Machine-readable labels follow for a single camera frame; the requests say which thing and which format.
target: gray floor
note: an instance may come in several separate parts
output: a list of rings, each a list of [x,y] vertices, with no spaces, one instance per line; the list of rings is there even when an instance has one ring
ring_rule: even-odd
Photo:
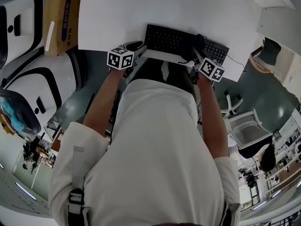
[[[70,122],[76,121],[85,113],[92,95],[97,93],[108,73],[106,52],[85,52],[88,67],[87,83],[83,89],[75,92],[55,114],[63,130],[68,128]],[[121,90],[125,87],[125,82],[123,82]],[[222,109],[227,107],[224,95],[226,90],[234,103],[238,101],[236,99],[238,94],[244,98],[244,102],[237,109],[238,112],[247,112],[255,108],[263,126],[271,132],[280,129],[299,104],[297,98],[287,92],[272,74],[259,73],[250,64],[247,64],[247,71],[242,74],[238,82],[222,79],[220,83],[215,84],[215,94]]]

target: white chair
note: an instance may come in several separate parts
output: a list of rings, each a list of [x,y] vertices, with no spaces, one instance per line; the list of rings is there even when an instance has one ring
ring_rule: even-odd
[[[241,96],[237,96],[237,98],[239,99],[239,102],[237,104],[235,104],[234,106],[232,106],[231,98],[227,91],[225,91],[225,96],[227,97],[228,108],[226,110],[221,110],[221,112],[223,114],[225,114],[224,118],[228,118],[230,115],[237,114],[237,112],[235,110],[241,105],[241,103],[243,103],[244,99]]]
[[[261,125],[255,109],[224,121],[228,134],[236,141],[240,149],[254,145],[273,135]]]

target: cardboard box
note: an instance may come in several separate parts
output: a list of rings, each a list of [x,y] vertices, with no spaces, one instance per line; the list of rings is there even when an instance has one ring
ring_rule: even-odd
[[[80,0],[46,0],[43,40],[46,55],[57,56],[77,46]]]

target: computer keyboard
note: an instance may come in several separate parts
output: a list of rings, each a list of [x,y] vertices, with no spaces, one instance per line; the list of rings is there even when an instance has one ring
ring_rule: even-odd
[[[148,24],[144,44],[147,45],[148,49],[180,56],[181,41],[193,36],[193,34],[176,29]],[[212,60],[215,59],[219,64],[223,64],[228,51],[229,48],[226,46],[209,39],[205,39],[203,52],[208,58]]]

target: white desk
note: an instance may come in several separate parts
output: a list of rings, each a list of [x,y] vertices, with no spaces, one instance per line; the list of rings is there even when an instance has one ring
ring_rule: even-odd
[[[229,47],[228,55],[245,65],[260,15],[253,0],[81,0],[79,49],[108,51],[144,40],[146,24],[152,23],[199,32]],[[150,57],[149,51],[144,55]],[[242,65],[227,57],[223,67],[225,78],[238,81]]]

